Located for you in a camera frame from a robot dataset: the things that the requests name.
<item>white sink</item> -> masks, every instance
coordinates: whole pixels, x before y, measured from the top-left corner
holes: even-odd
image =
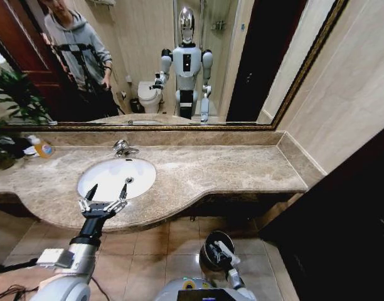
[[[82,174],[78,182],[78,192],[85,197],[87,192],[98,184],[93,201],[114,202],[118,199],[125,180],[127,199],[136,198],[152,187],[156,180],[154,166],[140,159],[112,159],[100,162]]]

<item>orange bottle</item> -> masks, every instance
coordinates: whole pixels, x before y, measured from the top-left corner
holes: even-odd
[[[40,157],[47,159],[54,154],[54,148],[44,140],[37,138],[35,135],[30,135],[28,139],[33,144]]]

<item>cable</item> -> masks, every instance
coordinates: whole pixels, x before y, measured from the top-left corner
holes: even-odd
[[[103,293],[103,295],[105,296],[105,298],[107,299],[107,301],[110,301],[110,297],[107,295],[106,292],[104,292],[104,290],[102,289],[102,287],[100,286],[100,284],[97,282],[96,279],[94,279],[94,277],[92,277],[92,280],[94,281],[94,283],[96,283],[96,286],[99,288],[99,290]]]
[[[0,300],[6,296],[15,294],[14,300],[26,300],[26,294],[35,292],[38,287],[28,290],[26,287],[18,284],[11,285],[6,291],[0,293]]]

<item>hood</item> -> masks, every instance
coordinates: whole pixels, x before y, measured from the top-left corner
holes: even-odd
[[[54,14],[51,14],[51,18],[54,22],[54,25],[59,29],[59,30],[62,30],[62,31],[71,31],[71,30],[76,30],[78,28],[81,28],[81,27],[84,27],[85,24],[87,23],[87,20],[80,14],[78,13],[77,11],[72,11],[71,9],[69,10],[69,12],[72,14],[73,16],[73,24],[71,27],[69,28],[64,28],[60,22],[58,22],[56,16]]]

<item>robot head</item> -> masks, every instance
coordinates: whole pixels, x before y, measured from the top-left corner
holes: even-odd
[[[182,42],[184,44],[192,43],[193,32],[195,31],[195,17],[192,9],[182,9],[179,14],[179,30],[181,31]]]

